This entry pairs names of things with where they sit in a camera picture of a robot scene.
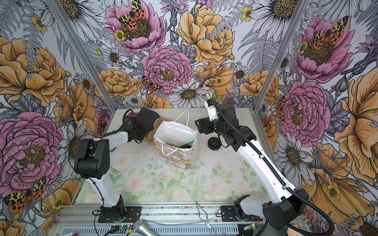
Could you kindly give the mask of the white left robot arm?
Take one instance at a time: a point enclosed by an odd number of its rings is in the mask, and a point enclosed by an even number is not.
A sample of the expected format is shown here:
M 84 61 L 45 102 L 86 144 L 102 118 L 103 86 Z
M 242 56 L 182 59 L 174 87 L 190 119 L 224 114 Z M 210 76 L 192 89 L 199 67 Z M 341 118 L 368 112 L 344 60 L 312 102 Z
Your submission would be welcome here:
M 74 161 L 74 171 L 85 179 L 100 199 L 96 214 L 100 223 L 123 222 L 132 215 L 127 213 L 124 200 L 119 194 L 108 173 L 110 152 L 116 147 L 135 141 L 141 143 L 145 129 L 139 124 L 132 109 L 123 116 L 122 125 L 102 138 L 89 138 L 80 141 L 79 150 Z

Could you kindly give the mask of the green straw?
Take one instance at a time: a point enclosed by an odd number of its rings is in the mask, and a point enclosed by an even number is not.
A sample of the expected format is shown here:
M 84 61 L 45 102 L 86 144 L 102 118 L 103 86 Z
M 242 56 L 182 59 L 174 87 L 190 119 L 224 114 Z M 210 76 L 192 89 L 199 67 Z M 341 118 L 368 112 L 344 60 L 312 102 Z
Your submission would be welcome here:
M 179 146 L 179 148 L 191 148 L 193 146 L 193 144 L 195 143 L 195 141 L 191 141 L 187 144 L 184 144 L 182 146 Z

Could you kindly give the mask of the white patterned paper gift bag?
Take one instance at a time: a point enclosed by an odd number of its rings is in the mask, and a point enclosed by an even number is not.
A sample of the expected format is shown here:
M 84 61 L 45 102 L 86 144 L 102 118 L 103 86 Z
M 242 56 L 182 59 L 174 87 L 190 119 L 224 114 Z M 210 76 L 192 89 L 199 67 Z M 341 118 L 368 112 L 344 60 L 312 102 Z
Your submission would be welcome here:
M 190 115 L 184 111 L 174 121 L 163 122 L 154 134 L 154 144 L 162 160 L 191 171 L 198 155 L 198 131 L 189 127 Z M 192 148 L 179 146 L 195 141 Z

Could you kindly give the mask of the black paper napkin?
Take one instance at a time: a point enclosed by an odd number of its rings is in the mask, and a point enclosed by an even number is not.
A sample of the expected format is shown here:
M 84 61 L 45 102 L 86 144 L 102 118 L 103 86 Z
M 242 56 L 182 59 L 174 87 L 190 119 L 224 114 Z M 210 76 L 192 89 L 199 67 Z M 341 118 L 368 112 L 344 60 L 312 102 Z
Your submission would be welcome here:
M 139 124 L 146 132 L 150 132 L 154 129 L 154 123 L 159 118 L 160 115 L 158 113 L 146 108 L 141 108 L 137 115 Z

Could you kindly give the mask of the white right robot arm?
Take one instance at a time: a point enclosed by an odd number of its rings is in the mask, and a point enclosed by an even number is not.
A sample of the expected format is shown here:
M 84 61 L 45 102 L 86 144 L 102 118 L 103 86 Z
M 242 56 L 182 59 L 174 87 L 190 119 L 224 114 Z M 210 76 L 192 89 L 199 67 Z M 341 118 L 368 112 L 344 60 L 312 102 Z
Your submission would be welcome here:
M 308 206 L 328 223 L 329 228 L 320 235 L 330 236 L 334 233 L 335 227 L 330 216 L 309 201 L 309 194 L 305 189 L 296 188 L 283 176 L 264 152 L 252 130 L 239 124 L 232 105 L 219 105 L 214 98 L 210 98 L 205 101 L 204 106 L 208 117 L 195 121 L 199 133 L 215 133 L 222 136 L 253 169 L 269 196 L 266 203 L 253 201 L 249 196 L 238 199 L 235 206 L 242 214 L 265 218 L 266 222 L 276 230 L 287 226 L 304 236 L 313 236 L 314 232 L 307 232 L 291 224 Z

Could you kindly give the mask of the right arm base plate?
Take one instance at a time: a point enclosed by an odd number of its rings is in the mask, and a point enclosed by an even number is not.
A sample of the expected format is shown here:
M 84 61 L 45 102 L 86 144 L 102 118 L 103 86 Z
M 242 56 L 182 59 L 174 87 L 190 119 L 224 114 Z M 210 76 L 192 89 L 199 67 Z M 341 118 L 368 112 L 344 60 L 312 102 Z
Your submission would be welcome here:
M 245 215 L 235 206 L 223 205 L 220 207 L 222 222 L 258 222 L 262 221 L 261 217 L 255 215 Z

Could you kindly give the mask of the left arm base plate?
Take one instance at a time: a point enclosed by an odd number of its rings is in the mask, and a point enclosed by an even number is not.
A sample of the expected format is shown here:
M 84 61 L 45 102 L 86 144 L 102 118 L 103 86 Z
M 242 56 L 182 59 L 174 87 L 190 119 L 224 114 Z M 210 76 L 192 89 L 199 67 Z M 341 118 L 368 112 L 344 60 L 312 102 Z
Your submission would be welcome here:
M 141 216 L 142 207 L 126 206 L 124 210 L 114 207 L 103 207 L 98 217 L 99 223 L 134 223 Z

